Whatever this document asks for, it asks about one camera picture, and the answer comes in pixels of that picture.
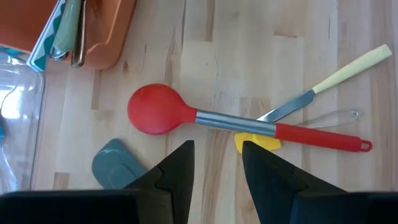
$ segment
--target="wood grain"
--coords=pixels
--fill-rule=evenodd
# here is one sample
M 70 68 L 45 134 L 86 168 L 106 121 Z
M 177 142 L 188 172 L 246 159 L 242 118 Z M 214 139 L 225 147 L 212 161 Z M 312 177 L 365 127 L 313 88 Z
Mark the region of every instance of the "wood grain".
M 32 186 L 97 189 L 94 155 L 121 138 L 149 169 L 195 141 L 189 223 L 259 223 L 233 132 L 184 124 L 166 136 L 130 125 L 126 105 L 148 83 L 166 83 L 192 106 L 258 118 L 361 54 L 387 44 L 398 53 L 394 0 L 138 1 L 119 62 L 103 71 L 50 63 Z M 275 151 L 345 190 L 398 189 L 397 57 L 316 96 L 283 122 L 357 109 L 359 121 L 328 128 L 373 141 L 369 153 L 283 142 Z

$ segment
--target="knife blade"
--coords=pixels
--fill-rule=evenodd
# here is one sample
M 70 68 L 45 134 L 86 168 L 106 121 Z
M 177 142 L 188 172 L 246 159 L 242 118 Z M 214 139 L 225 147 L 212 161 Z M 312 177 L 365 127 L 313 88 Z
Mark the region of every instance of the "knife blade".
M 368 53 L 360 56 L 356 60 L 352 61 L 351 63 L 345 65 L 343 68 L 339 69 L 337 72 L 335 72 L 313 88 L 305 91 L 300 96 L 266 113 L 264 116 L 261 116 L 258 120 L 274 123 L 311 103 L 316 94 L 321 93 L 322 91 L 327 90 L 355 76 L 356 74 L 372 67 L 373 65 L 383 61 L 391 55 L 392 52 L 386 44 L 374 50 L 371 50 Z

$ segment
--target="cream knife handle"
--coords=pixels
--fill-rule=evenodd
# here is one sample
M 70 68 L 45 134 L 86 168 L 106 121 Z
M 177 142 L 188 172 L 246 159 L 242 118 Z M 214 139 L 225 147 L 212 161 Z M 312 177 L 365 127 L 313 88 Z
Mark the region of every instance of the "cream knife handle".
M 368 53 L 355 59 L 353 62 L 345 65 L 343 68 L 339 69 L 337 72 L 323 80 L 321 83 L 317 84 L 312 88 L 315 94 L 327 90 L 328 88 L 335 86 L 346 79 L 353 77 L 354 75 L 366 70 L 373 65 L 381 62 L 382 60 L 388 58 L 392 55 L 392 52 L 386 44 L 369 51 Z

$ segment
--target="clear plastic container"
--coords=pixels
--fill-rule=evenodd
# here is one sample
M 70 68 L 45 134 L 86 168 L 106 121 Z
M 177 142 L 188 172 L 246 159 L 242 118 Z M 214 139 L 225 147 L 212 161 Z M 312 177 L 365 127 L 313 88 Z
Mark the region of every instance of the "clear plastic container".
M 0 194 L 29 190 L 44 76 L 0 51 Z

